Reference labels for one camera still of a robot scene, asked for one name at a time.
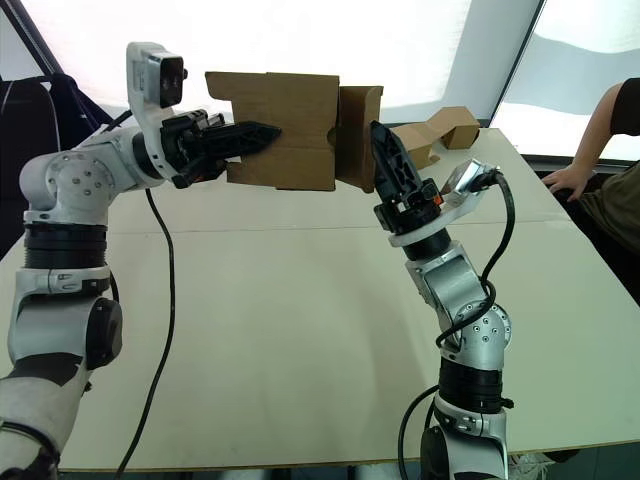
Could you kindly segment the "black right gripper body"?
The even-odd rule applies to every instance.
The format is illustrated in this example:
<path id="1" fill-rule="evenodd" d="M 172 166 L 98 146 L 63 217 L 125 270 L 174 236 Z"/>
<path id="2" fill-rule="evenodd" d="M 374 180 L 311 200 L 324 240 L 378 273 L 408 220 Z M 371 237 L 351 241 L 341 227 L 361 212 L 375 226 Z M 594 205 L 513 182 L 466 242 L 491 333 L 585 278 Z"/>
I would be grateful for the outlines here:
<path id="1" fill-rule="evenodd" d="M 441 214 L 442 203 L 436 184 L 423 181 L 407 201 L 383 201 L 374 207 L 374 214 L 384 230 L 401 235 L 434 221 Z"/>

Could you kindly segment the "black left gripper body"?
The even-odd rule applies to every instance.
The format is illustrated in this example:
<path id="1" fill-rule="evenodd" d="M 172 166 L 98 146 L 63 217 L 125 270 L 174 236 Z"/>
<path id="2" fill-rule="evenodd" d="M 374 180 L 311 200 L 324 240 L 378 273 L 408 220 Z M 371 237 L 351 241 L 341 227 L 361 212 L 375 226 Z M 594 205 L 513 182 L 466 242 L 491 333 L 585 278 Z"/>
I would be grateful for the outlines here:
<path id="1" fill-rule="evenodd" d="M 178 189 L 216 180 L 226 170 L 226 160 L 209 159 L 200 143 L 208 113 L 198 109 L 173 116 L 160 129 L 166 162 L 175 171 L 171 182 Z"/>

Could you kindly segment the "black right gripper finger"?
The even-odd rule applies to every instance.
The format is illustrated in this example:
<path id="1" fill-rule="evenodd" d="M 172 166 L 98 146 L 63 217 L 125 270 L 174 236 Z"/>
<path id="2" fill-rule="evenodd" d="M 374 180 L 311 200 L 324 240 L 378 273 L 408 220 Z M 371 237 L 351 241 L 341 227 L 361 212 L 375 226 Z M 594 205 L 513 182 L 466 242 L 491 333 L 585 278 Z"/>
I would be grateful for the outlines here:
<path id="1" fill-rule="evenodd" d="M 374 186 L 380 200 L 407 202 L 421 189 L 422 179 L 400 137 L 382 123 L 372 121 L 370 141 L 375 161 Z"/>

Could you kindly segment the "bystander's bare hand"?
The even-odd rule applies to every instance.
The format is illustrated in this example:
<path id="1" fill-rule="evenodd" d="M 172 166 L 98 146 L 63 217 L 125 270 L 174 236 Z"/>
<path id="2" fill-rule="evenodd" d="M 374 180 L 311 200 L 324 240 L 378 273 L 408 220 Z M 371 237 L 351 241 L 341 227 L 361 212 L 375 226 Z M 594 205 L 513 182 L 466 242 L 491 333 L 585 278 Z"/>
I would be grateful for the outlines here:
<path id="1" fill-rule="evenodd" d="M 566 200 L 574 201 L 584 192 L 591 176 L 591 169 L 570 165 L 546 175 L 542 178 L 542 182 L 551 193 L 568 190 L 569 194 L 566 196 Z"/>

